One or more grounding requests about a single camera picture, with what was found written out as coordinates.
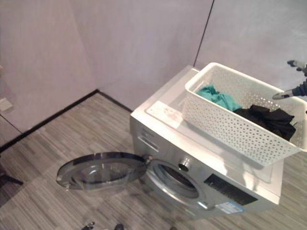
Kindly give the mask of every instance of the black baseboard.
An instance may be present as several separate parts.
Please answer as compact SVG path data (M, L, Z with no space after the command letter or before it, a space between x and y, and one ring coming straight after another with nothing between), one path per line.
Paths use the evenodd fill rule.
M100 92L99 90L94 90L93 92L89 93L88 95L84 96L83 98L75 101L74 103L70 104L69 106L65 107L64 109L62 109L61 111L55 113L54 115L48 117L46 120L42 121L41 123L35 125L34 127L32 127L31 129L25 131L24 133L22 133L21 135L19 135L18 137L16 137L15 139L9 141L8 143L4 144L3 146L0 147L0 153L5 151L6 149L8 149L9 147L11 147L12 145L14 145L15 143L17 143L18 141L20 141L21 139L25 138L26 136L30 135L31 133L33 133L34 131L36 131L37 129L39 129L40 127L44 126L45 124L49 123L50 121L52 121L53 119L57 118L58 116L62 115L63 113L65 113L66 111L72 109L73 107L75 107L76 105L80 104L81 102L85 101L86 99L90 98L91 96L93 96L94 94L99 93L100 95L106 97L107 99L109 99L110 101L112 101L113 103L115 103L116 105L124 108L125 110L132 112L131 109L127 108L126 106L124 106L123 104L119 103L118 101L114 100L113 98L111 98L110 96L106 95L103 92Z
M100 95L104 96L105 98L109 99L111 102L117 104L117 105L120 106L121 108L123 108L123 109L129 111L130 113L132 113L132 111L133 111L132 109L130 109L130 108L124 106L122 103L116 101L114 98L110 97L109 95L106 95L104 92L99 91L98 93L99 93Z

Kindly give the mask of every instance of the perforated basket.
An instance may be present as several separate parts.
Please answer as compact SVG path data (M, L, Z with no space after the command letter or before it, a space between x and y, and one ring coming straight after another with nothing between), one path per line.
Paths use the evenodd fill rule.
M233 97L243 108L259 105L278 108L295 116L296 128L290 141L199 96L198 90L213 84ZM298 152L307 152L307 102L296 98L273 100L282 90L218 63L210 63L186 84L183 118L241 154L269 165Z

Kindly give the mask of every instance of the front-loading washing machine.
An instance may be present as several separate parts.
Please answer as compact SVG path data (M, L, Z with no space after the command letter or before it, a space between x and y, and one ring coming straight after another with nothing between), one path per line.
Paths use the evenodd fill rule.
M193 219L279 204L283 160L262 167L182 119L188 66L130 116L134 153L104 152L64 164L67 190L122 191L137 179Z

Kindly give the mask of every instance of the open washing machine door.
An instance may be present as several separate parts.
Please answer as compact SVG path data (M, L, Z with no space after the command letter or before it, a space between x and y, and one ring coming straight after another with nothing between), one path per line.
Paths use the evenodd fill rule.
M58 170L57 183L67 190L115 194L146 173L146 160L126 152L103 152L76 158Z

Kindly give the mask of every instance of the sticker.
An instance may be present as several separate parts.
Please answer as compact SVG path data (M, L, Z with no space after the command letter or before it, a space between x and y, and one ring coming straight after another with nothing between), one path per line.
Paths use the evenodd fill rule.
M233 213L244 211L243 207L241 207L240 205L237 205L233 201L228 201L226 203L216 205L216 207L227 214L233 214Z
M154 103L146 112L173 128L178 128L183 121L181 112L161 101Z

